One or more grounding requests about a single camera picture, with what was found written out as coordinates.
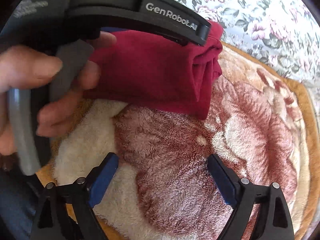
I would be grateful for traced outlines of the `person's left hand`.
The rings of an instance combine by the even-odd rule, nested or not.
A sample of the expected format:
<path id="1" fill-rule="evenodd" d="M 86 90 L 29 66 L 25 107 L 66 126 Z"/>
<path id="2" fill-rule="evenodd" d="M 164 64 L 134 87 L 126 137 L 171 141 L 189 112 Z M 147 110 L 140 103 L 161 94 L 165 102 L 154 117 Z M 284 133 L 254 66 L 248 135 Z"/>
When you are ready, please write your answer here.
<path id="1" fill-rule="evenodd" d="M 52 81 L 61 70 L 62 61 L 26 46 L 14 46 L 1 53 L 1 154 L 16 152 L 14 136 L 7 114 L 7 91 L 11 88 L 31 89 Z M 94 88 L 100 77 L 99 66 L 88 61 L 70 90 L 60 100 L 43 107 L 37 116 L 37 135 L 57 137 L 68 132 L 71 115 L 83 92 Z"/>

